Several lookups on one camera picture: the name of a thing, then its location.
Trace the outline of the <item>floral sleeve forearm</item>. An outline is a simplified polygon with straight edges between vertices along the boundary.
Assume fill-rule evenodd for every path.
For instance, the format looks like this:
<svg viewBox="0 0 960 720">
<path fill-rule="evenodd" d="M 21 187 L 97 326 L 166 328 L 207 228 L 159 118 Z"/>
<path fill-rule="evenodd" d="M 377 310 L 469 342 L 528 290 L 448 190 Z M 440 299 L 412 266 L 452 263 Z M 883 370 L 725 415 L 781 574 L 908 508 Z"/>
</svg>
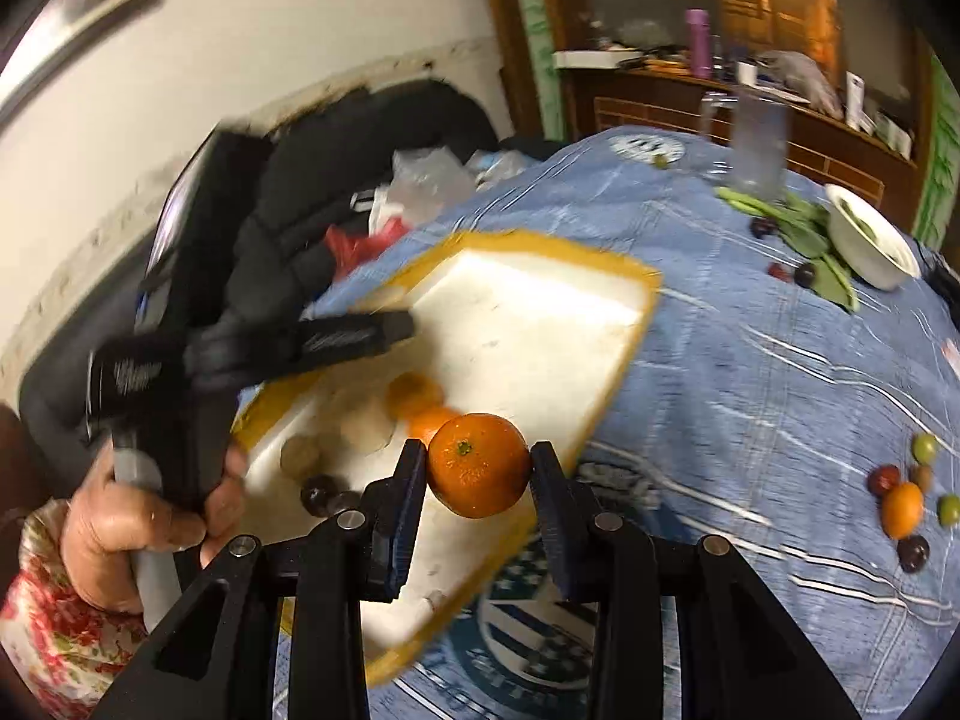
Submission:
<svg viewBox="0 0 960 720">
<path fill-rule="evenodd" d="M 146 640 L 142 618 L 108 613 L 76 593 L 60 554 L 68 504 L 26 518 L 20 570 L 2 606 L 2 647 L 53 718 L 86 718 Z"/>
</svg>

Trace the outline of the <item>person's left hand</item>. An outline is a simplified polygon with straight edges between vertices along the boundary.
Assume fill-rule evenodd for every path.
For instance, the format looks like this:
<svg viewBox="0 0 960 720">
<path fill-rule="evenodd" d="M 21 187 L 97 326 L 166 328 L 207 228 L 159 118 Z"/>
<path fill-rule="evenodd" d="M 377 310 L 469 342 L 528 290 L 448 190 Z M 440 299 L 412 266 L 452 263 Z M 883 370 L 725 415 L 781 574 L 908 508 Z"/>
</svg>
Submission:
<svg viewBox="0 0 960 720">
<path fill-rule="evenodd" d="M 212 561 L 239 532 L 244 514 L 247 454 L 228 445 L 220 484 L 200 515 L 179 511 L 160 496 L 117 483 L 114 447 L 106 442 L 82 486 L 71 496 L 60 554 L 76 594 L 108 613 L 142 611 L 130 556 L 141 550 L 175 553 L 199 548 L 200 562 Z"/>
</svg>

